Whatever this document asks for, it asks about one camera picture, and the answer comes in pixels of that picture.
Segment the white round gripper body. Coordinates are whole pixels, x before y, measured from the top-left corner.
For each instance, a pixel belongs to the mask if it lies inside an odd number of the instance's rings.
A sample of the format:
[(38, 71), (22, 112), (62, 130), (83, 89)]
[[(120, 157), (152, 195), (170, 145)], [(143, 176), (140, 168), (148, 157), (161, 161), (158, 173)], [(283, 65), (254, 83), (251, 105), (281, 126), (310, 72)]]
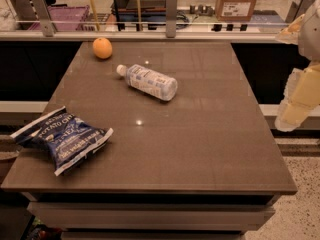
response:
[(320, 0), (314, 1), (302, 19), (298, 48), (310, 61), (320, 60)]

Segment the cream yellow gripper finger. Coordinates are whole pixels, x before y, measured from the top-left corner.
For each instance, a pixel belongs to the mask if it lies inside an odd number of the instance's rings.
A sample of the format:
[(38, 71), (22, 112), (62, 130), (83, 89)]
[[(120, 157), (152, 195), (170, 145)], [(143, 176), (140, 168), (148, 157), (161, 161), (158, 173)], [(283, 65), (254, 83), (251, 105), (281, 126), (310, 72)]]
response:
[(304, 14), (296, 18), (286, 28), (282, 29), (276, 36), (275, 39), (285, 44), (298, 44), (298, 36), (301, 29)]
[(300, 127), (320, 104), (320, 64), (304, 70), (294, 68), (288, 77), (284, 98), (279, 104), (275, 127), (290, 132)]

